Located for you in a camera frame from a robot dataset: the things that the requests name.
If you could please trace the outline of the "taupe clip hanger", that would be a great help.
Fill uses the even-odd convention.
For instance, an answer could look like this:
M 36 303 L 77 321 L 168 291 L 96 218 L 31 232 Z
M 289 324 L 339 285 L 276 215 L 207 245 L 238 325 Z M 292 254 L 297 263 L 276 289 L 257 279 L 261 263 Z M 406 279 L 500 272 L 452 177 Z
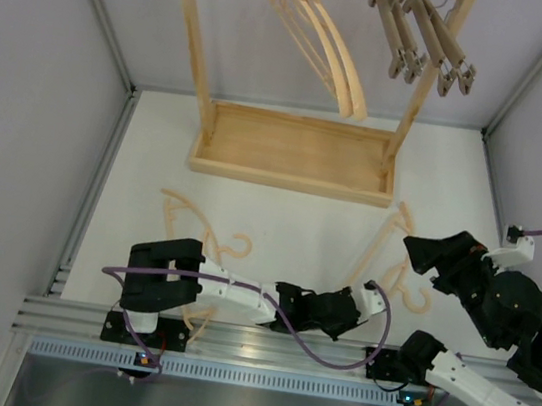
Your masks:
M 423 73 L 429 57 L 426 53 L 420 53 L 419 44 L 407 17 L 409 13 L 413 13 L 408 1 L 389 0 L 389 4 L 400 43 L 397 50 L 399 55 L 398 71 L 403 74 L 406 84 L 413 84 Z
M 465 53 L 431 0 L 408 2 L 429 55 L 429 63 L 438 72 L 438 94 L 445 97 L 459 75 Z
M 396 79 L 403 74 L 406 84 L 410 84 L 416 79 L 412 70 L 408 68 L 408 62 L 405 57 L 405 49 L 401 40 L 401 35 L 396 25 L 393 7 L 390 0 L 369 0 L 369 5 L 378 9 L 381 24 L 385 32 L 385 37 L 391 52 L 391 61 L 389 64 L 388 75 L 391 79 Z

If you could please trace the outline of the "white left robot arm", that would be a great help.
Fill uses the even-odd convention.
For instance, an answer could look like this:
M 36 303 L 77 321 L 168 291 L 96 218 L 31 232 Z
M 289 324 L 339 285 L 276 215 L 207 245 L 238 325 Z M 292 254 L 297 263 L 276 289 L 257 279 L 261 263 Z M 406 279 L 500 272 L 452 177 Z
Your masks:
M 154 341 L 156 314 L 193 303 L 222 307 L 273 332 L 316 330 L 333 341 L 384 311 L 373 285 L 319 294 L 284 281 L 262 284 L 207 258 L 202 245 L 184 238 L 131 247 L 120 306 L 129 314 L 123 329 L 133 343 Z

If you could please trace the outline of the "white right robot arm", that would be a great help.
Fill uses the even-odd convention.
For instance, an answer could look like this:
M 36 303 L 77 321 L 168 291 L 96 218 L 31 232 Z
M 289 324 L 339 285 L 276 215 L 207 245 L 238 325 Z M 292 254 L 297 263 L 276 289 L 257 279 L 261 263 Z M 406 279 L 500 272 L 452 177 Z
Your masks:
M 542 402 L 542 290 L 518 267 L 535 254 L 530 235 L 498 249 L 462 231 L 441 239 L 404 239 L 414 271 L 454 296 L 488 349 L 504 352 L 506 368 Z M 395 369 L 411 382 L 441 388 L 466 406 L 530 406 L 471 369 L 445 342 L 415 331 L 400 346 Z

